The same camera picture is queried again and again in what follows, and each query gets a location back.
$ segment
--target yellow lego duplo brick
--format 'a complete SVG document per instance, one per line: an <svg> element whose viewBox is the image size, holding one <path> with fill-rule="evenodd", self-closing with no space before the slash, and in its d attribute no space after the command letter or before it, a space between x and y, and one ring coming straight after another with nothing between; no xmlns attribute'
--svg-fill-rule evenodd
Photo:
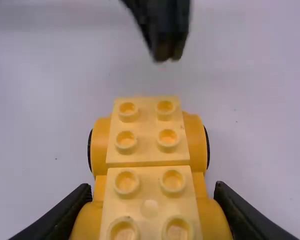
<svg viewBox="0 0 300 240"><path fill-rule="evenodd" d="M111 116L107 168L190 164L177 96L118 98Z"/></svg>
<svg viewBox="0 0 300 240"><path fill-rule="evenodd" d="M202 240L190 166L109 168L100 240Z"/></svg>

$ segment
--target white table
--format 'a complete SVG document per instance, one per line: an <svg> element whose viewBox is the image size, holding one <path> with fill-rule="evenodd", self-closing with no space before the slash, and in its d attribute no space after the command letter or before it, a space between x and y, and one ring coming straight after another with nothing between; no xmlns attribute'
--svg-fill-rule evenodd
<svg viewBox="0 0 300 240"><path fill-rule="evenodd" d="M114 98L178 94L222 180L300 238L300 0L195 0L178 63L155 65L117 0L0 0L0 240L81 183Z"/></svg>

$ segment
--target toy vehicle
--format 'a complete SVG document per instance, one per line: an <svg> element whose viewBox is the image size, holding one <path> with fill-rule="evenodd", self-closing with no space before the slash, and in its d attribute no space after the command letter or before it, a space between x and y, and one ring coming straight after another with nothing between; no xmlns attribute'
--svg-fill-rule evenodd
<svg viewBox="0 0 300 240"><path fill-rule="evenodd" d="M82 184L11 239L296 239L223 182L208 197L208 133L177 96L116 99L87 154L93 198Z"/></svg>

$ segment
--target toy wheel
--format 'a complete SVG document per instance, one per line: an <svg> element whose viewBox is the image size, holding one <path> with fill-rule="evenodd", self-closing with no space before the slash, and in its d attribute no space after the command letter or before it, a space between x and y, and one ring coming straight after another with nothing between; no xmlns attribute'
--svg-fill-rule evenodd
<svg viewBox="0 0 300 240"><path fill-rule="evenodd" d="M91 131L90 131L89 138L88 138L88 147L87 147L88 164L89 164L89 168L90 168L90 171L91 171L91 172L92 172L92 169L91 169L91 153L90 153L90 147L91 147L91 136L92 136L92 131L93 131L93 129L91 129Z"/></svg>
<svg viewBox="0 0 300 240"><path fill-rule="evenodd" d="M204 127L204 132L205 132L205 140L206 140L206 152L207 152L207 160L206 160L206 169L209 167L210 163L210 144L209 144L209 137L208 137L208 132L205 126Z"/></svg>

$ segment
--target lego stud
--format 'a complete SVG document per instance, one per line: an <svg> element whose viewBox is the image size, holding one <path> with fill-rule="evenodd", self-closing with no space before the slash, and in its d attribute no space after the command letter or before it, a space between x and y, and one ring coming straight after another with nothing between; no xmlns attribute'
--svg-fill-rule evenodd
<svg viewBox="0 0 300 240"><path fill-rule="evenodd" d="M130 170L125 169L115 177L114 191L121 198L129 198L133 196L140 187L140 179L138 175Z"/></svg>
<svg viewBox="0 0 300 240"><path fill-rule="evenodd" d="M160 178L161 190L168 197L181 195L186 187L185 176L176 169L165 171Z"/></svg>
<svg viewBox="0 0 300 240"><path fill-rule="evenodd" d="M194 228L189 220L181 215L169 217L162 228L162 240L194 240Z"/></svg>
<svg viewBox="0 0 300 240"><path fill-rule="evenodd" d="M171 101L159 101L155 106L156 116L160 121L171 120L176 107Z"/></svg>
<svg viewBox="0 0 300 240"><path fill-rule="evenodd" d="M132 217L122 216L110 224L106 240L140 240L140 231Z"/></svg>
<svg viewBox="0 0 300 240"><path fill-rule="evenodd" d="M132 102L124 102L119 106L119 118L122 122L130 123L139 116L138 107Z"/></svg>
<svg viewBox="0 0 300 240"><path fill-rule="evenodd" d="M115 139L115 147L121 154L132 154L137 148L137 138L132 131L121 131Z"/></svg>
<svg viewBox="0 0 300 240"><path fill-rule="evenodd" d="M176 150L180 139L178 134L174 130L164 129L159 132L156 141L160 151L171 153Z"/></svg>

